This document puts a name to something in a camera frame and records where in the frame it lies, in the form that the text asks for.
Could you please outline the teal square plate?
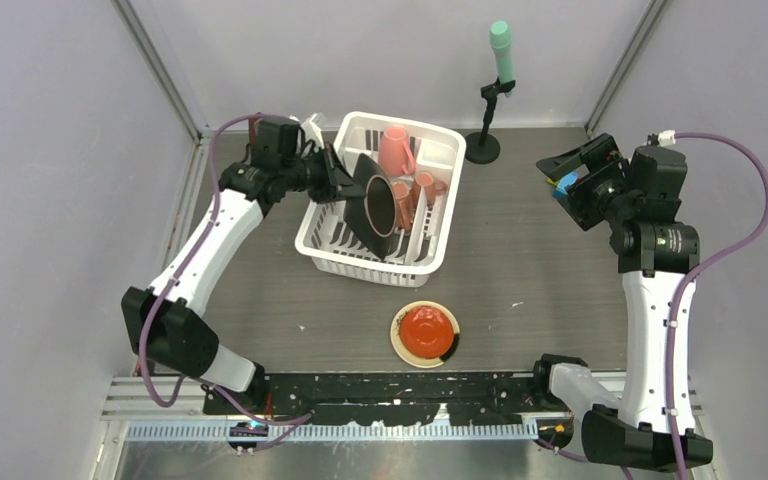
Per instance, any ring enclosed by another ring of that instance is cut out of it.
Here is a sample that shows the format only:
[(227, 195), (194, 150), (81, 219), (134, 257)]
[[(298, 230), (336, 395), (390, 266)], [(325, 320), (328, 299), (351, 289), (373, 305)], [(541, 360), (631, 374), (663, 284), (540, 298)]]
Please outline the teal square plate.
[(344, 220), (361, 244), (378, 259), (394, 249), (396, 205), (392, 185), (372, 157), (361, 153), (353, 180), (366, 186), (366, 197), (347, 200)]

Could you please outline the large pink mug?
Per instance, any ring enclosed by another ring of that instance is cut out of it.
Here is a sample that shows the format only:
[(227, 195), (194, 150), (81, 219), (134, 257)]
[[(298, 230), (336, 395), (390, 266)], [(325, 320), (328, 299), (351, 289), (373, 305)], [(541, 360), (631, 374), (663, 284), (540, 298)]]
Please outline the large pink mug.
[(398, 127), (387, 128), (381, 137), (378, 165), (388, 177), (414, 175), (416, 158), (409, 144), (408, 133)]

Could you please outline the white plastic dish rack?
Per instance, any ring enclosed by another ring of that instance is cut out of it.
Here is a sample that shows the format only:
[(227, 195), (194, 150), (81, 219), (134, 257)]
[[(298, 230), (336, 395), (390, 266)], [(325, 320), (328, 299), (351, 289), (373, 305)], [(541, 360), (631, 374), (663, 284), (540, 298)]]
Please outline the white plastic dish rack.
[(295, 238), (323, 272), (419, 288), (442, 265), (465, 137), (416, 120), (355, 111), (334, 142), (364, 198), (311, 202)]

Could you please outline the small pink cup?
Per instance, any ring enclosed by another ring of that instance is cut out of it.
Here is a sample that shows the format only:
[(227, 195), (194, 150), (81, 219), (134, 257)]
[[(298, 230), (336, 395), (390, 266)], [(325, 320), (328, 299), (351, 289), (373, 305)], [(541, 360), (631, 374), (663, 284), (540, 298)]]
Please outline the small pink cup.
[(438, 196), (448, 191), (448, 184), (435, 178), (431, 173), (418, 172), (414, 176), (414, 182), (411, 190), (415, 206), (420, 205), (420, 197), (425, 195), (425, 203), (428, 208), (432, 208)]

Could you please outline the red and cream saucer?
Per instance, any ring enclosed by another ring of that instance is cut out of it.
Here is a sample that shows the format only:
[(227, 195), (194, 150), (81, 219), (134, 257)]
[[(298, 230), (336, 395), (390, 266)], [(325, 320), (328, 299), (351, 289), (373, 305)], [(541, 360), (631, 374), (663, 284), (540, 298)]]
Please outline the red and cream saucer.
[(416, 301), (393, 317), (389, 339), (397, 356), (420, 369), (441, 368), (456, 352), (461, 329), (454, 314), (432, 301)]

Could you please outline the white round plate with lettering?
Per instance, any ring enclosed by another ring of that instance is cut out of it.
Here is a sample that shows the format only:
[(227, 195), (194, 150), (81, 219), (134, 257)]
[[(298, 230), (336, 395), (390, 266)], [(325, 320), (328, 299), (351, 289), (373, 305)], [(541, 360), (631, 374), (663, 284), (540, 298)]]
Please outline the white round plate with lettering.
[(427, 230), (427, 220), (430, 211), (431, 208), (428, 206), (427, 195), (421, 190), (419, 198), (417, 199), (413, 226), (404, 256), (405, 265), (413, 265), (417, 261)]

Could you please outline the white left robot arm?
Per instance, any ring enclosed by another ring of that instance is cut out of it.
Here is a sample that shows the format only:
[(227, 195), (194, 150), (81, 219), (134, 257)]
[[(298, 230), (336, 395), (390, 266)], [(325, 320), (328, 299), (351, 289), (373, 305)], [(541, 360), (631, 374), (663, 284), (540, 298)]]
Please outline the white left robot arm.
[(202, 316), (219, 278), (242, 242), (286, 194), (319, 204), (362, 199), (354, 180), (324, 140), (319, 113), (247, 116), (253, 138), (242, 160), (213, 171), (212, 201), (176, 257), (145, 288), (131, 287), (121, 307), (142, 372), (149, 363), (219, 385), (240, 412), (258, 412), (267, 398), (261, 367), (221, 345)]

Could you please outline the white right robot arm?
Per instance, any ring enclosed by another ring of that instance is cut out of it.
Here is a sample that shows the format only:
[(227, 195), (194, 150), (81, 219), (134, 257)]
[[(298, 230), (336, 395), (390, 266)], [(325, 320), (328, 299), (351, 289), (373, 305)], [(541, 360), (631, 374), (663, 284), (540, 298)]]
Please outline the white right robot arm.
[(687, 379), (695, 292), (689, 274), (699, 263), (699, 236), (676, 218), (684, 155), (644, 145), (624, 157), (602, 134), (537, 166), (558, 185), (557, 202), (581, 229), (610, 227), (627, 305), (628, 359), (623, 391), (614, 394), (584, 360), (545, 354), (534, 365), (532, 400), (544, 410), (568, 408), (592, 463), (657, 472), (710, 463), (713, 444), (695, 430)]

